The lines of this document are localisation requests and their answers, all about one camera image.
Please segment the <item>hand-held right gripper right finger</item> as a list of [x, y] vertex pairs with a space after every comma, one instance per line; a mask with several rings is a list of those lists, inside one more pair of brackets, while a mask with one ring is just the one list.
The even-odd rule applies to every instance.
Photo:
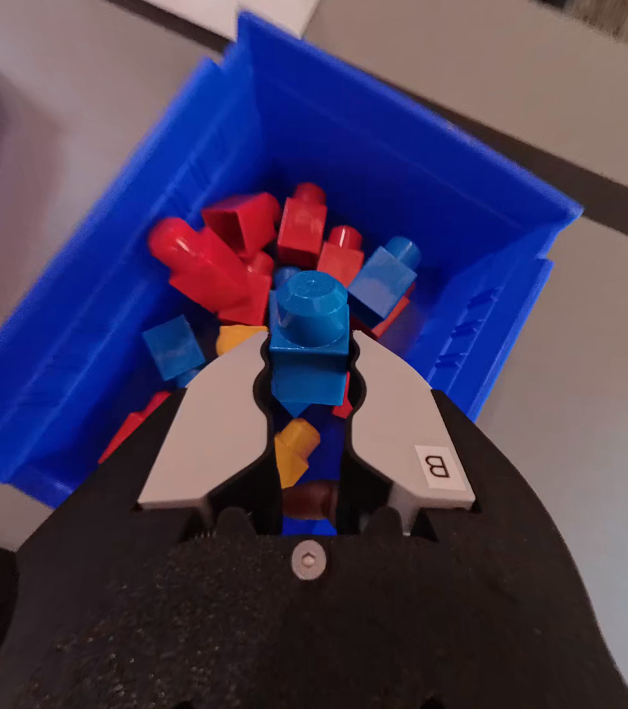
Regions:
[[337, 532], [360, 533], [385, 507], [405, 534], [422, 510], [471, 511], [476, 496], [428, 382], [363, 332], [351, 346]]

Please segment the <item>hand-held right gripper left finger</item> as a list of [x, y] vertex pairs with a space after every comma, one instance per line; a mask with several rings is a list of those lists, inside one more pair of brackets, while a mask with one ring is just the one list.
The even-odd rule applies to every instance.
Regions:
[[281, 533], [268, 344], [256, 332], [217, 357], [137, 430], [146, 474], [139, 510], [193, 510], [213, 529], [222, 512], [239, 508], [258, 534]]

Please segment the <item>blue mega block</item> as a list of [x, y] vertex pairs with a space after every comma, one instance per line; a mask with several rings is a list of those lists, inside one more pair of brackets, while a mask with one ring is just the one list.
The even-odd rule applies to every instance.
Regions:
[[269, 298], [272, 394], [292, 417], [340, 405], [349, 357], [348, 293], [329, 274], [292, 273]]

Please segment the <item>pile of mega blocks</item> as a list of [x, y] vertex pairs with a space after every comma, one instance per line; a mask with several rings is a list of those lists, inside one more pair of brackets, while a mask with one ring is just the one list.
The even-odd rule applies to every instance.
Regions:
[[[371, 333], [390, 319], [400, 301], [407, 300], [416, 275], [411, 271], [403, 277], [398, 294], [381, 301], [382, 310], [366, 311], [363, 296], [349, 289], [351, 284], [363, 284], [361, 235], [340, 226], [324, 242], [326, 216], [324, 192], [315, 184], [302, 183], [284, 209], [267, 192], [234, 196], [206, 207], [199, 231], [184, 219], [165, 218], [151, 230], [148, 248], [168, 269], [169, 284], [221, 322], [218, 357], [256, 332], [266, 332], [270, 342], [270, 293], [298, 271], [317, 270], [336, 278], [348, 293], [350, 333], [356, 325]], [[184, 317], [146, 330], [142, 337], [162, 379], [178, 389], [209, 365]], [[347, 362], [342, 404], [331, 405], [342, 415], [352, 410], [349, 370]], [[282, 487], [288, 488], [306, 471], [307, 456], [318, 445], [319, 434], [297, 417], [275, 439], [276, 451], [286, 449], [277, 456], [283, 458], [278, 462]]]

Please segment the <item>blue plastic bin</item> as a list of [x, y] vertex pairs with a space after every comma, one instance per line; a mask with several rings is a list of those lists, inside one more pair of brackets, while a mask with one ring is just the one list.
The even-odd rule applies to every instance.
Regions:
[[472, 421], [544, 288], [556, 237], [583, 207], [437, 113], [241, 13], [0, 328], [0, 483], [59, 506], [126, 415], [158, 388], [141, 332], [185, 314], [149, 255], [161, 218], [283, 198], [313, 182], [373, 250], [409, 237], [423, 263], [400, 356]]

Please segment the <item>person's right hand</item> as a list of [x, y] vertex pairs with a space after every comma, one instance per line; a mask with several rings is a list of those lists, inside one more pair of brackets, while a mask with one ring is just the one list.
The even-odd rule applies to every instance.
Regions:
[[317, 480], [282, 491], [283, 515], [297, 520], [328, 520], [335, 525], [338, 483]]

